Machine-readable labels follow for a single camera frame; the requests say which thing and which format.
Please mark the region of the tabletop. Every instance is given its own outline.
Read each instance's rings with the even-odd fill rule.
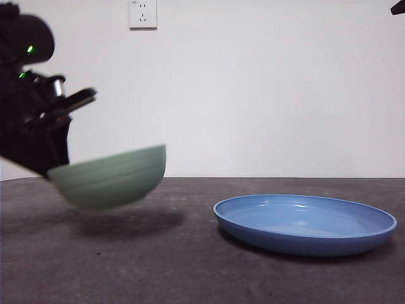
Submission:
[[[72,207],[41,178],[0,186],[2,303],[405,303],[405,179],[164,178],[103,212]],[[259,193],[357,201],[398,227],[359,255],[272,253],[213,214],[220,200]]]

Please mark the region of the green bowl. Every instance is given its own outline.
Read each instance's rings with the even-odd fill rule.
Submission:
[[[58,191],[79,208],[105,209],[143,198],[162,180],[166,146],[155,146],[52,168]]]

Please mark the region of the ceramic plate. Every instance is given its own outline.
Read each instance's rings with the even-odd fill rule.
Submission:
[[[232,236],[266,250],[314,257],[337,257],[371,250],[397,225],[372,206],[288,194],[260,194],[217,203],[214,213]]]

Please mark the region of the plate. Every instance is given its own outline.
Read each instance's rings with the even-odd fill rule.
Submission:
[[[143,198],[162,180],[166,146],[154,146],[50,169],[48,176],[70,203],[85,209],[122,206]]]
[[[372,206],[319,196],[259,194],[220,201],[219,224],[233,237],[266,250],[338,257],[372,250],[397,226]]]

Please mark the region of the wall socket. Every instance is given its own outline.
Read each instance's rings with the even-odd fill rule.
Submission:
[[[158,28],[158,0],[131,0],[128,13],[130,29]]]

